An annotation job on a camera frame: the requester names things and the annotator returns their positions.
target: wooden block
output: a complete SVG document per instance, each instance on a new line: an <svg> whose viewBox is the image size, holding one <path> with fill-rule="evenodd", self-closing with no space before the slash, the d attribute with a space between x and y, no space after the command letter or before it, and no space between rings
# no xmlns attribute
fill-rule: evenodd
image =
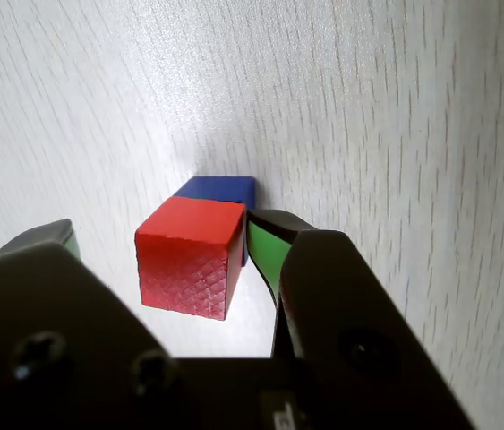
<svg viewBox="0 0 504 430"><path fill-rule="evenodd" d="M255 209L255 178L252 176L194 176L180 188L176 196L218 202L243 203L247 210ZM248 260L244 231L242 265Z"/></svg>
<svg viewBox="0 0 504 430"><path fill-rule="evenodd" d="M142 303L225 320L243 258L245 205L174 196L135 236Z"/></svg>

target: red cube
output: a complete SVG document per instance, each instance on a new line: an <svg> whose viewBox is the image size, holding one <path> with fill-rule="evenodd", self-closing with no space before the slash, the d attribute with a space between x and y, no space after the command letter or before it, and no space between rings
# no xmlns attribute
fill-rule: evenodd
<svg viewBox="0 0 504 430"><path fill-rule="evenodd" d="M136 230L142 303L225 320L243 257L245 205L171 197Z"/></svg>

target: blue cube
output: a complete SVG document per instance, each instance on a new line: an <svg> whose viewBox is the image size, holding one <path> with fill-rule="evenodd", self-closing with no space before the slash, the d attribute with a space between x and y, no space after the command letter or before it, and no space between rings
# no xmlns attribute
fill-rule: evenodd
<svg viewBox="0 0 504 430"><path fill-rule="evenodd" d="M175 195L217 202L243 203L246 210L255 209L255 178L252 176L194 176ZM247 260L246 241L243 247L243 266Z"/></svg>

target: wood grain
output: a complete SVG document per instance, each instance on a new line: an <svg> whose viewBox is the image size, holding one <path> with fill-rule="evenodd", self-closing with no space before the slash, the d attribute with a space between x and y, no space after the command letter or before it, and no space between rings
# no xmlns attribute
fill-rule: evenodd
<svg viewBox="0 0 504 430"><path fill-rule="evenodd" d="M0 245L70 217L177 355L266 355L140 306L133 231L193 174L345 231L481 428L504 428L504 0L0 2Z"/></svg>

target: white wood grain surface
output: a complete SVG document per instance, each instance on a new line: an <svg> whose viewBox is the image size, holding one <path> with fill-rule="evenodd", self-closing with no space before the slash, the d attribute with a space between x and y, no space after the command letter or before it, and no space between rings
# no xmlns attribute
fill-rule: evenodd
<svg viewBox="0 0 504 430"><path fill-rule="evenodd" d="M267 355L140 305L133 231L194 174L356 243L480 428L504 429L504 0L0 1L0 245L73 220L176 355Z"/></svg>

